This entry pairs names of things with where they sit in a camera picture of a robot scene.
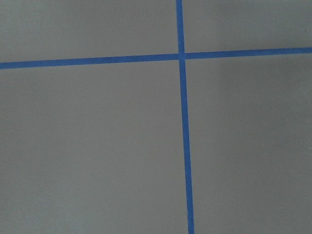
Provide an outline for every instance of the blue tape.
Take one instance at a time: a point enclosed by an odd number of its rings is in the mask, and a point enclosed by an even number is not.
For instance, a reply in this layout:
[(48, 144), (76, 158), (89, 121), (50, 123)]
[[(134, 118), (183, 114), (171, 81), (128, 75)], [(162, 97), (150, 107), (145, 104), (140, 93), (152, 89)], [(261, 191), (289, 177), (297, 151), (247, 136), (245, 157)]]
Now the blue tape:
[(263, 50), (234, 50), (217, 52), (187, 53), (186, 59), (212, 59), (245, 56), (267, 56), (267, 55), (291, 55), (312, 53), (312, 47), (305, 48), (283, 48), (283, 49), (263, 49)]
[(3, 62), (3, 63), (0, 63), (0, 69), (73, 66), (73, 65), (87, 65), (87, 64), (122, 63), (122, 62), (166, 61), (166, 60), (178, 60), (178, 54), (135, 55), (135, 56), (121, 56), (121, 57), (73, 58), (73, 59), (58, 59), (58, 60)]
[(178, 39), (178, 50), (179, 50), (180, 91), (181, 91), (181, 109), (182, 109), (187, 219), (188, 219), (189, 234), (194, 234), (192, 170), (191, 170), (189, 117), (188, 117), (188, 105), (187, 105), (182, 0), (176, 0), (176, 21), (177, 21), (177, 37), (178, 37), (177, 39)]

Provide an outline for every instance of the gray floor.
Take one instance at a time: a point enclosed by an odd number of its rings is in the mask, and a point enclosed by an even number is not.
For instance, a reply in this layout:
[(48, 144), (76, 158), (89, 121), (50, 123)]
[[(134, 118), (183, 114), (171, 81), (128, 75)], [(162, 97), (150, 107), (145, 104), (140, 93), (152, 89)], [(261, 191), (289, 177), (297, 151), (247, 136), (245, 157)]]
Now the gray floor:
[[(312, 46), (312, 0), (185, 0), (186, 52)], [(0, 1), (0, 62), (177, 53), (175, 0)], [(312, 54), (186, 61), (196, 234), (312, 232)], [(0, 233), (186, 234), (178, 61), (0, 70)]]

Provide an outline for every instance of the floor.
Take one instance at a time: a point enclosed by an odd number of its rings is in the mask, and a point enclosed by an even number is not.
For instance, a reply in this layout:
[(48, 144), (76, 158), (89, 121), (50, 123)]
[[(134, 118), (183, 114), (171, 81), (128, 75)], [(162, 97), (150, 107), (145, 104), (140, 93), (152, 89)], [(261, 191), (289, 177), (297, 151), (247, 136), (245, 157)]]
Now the floor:
[(311, 233), (311, 11), (0, 1), (0, 233)]

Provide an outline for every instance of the vertical blue line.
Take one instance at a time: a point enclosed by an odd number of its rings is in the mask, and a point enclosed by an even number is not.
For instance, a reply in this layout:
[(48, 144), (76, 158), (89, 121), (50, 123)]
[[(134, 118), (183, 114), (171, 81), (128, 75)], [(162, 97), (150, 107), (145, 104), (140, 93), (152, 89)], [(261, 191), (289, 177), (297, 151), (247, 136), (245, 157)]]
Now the vertical blue line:
[(176, 21), (177, 21), (177, 39), (178, 39), (178, 49), (179, 49), (180, 91), (181, 91), (181, 108), (182, 108), (187, 219), (188, 219), (189, 234), (194, 234), (192, 171), (191, 171), (189, 117), (188, 117), (188, 107), (187, 107), (187, 87), (186, 87), (182, 0), (176, 0)]

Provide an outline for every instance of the blue stripe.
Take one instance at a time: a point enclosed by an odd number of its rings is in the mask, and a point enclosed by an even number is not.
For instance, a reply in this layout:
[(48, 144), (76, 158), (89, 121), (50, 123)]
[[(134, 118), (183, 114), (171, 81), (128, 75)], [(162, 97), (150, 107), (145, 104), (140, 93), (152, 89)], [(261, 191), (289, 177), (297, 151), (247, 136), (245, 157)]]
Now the blue stripe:
[(55, 66), (72, 66), (72, 65), (122, 63), (122, 62), (147, 62), (147, 61), (165, 61), (165, 60), (178, 60), (178, 54), (3, 62), (0, 63), (0, 69), (26, 68), (26, 67), (55, 67)]
[(189, 117), (188, 117), (188, 106), (187, 106), (182, 0), (176, 0), (176, 20), (177, 20), (178, 50), (179, 50), (180, 91), (181, 91), (184, 169), (185, 169), (188, 230), (189, 230), (189, 234), (194, 234), (192, 171), (191, 171)]
[(312, 53), (312, 47), (187, 53), (186, 59), (212, 59), (212, 58), (291, 55), (291, 54), (308, 54), (308, 53)]

